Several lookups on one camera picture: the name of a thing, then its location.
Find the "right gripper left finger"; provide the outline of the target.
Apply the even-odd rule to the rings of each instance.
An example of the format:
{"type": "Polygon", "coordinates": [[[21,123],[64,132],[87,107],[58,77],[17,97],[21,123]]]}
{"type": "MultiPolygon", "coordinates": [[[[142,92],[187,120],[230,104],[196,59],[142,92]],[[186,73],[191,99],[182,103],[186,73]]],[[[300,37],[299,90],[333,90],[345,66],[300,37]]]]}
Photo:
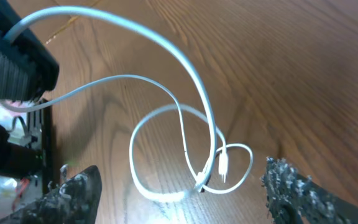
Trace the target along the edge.
{"type": "Polygon", "coordinates": [[[60,187],[2,218],[0,224],[94,224],[102,192],[97,166],[89,166],[60,187]]]}

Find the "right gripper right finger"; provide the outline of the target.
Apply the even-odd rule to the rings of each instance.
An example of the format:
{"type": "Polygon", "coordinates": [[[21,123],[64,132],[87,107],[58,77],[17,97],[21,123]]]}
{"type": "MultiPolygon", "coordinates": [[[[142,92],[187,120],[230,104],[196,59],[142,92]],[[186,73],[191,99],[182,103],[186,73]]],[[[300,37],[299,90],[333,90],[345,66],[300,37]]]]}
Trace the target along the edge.
{"type": "Polygon", "coordinates": [[[267,158],[261,177],[274,223],[358,223],[358,207],[304,177],[285,159],[267,158]]]}

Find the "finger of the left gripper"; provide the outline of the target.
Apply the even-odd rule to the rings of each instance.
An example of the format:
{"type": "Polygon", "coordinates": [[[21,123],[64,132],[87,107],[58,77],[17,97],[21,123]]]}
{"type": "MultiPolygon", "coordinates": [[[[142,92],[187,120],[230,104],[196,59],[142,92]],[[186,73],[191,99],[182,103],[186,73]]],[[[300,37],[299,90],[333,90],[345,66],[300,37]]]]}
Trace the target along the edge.
{"type": "Polygon", "coordinates": [[[38,100],[55,88],[59,65],[48,50],[26,29],[13,42],[4,35],[20,21],[7,1],[0,1],[0,99],[38,100]]]}

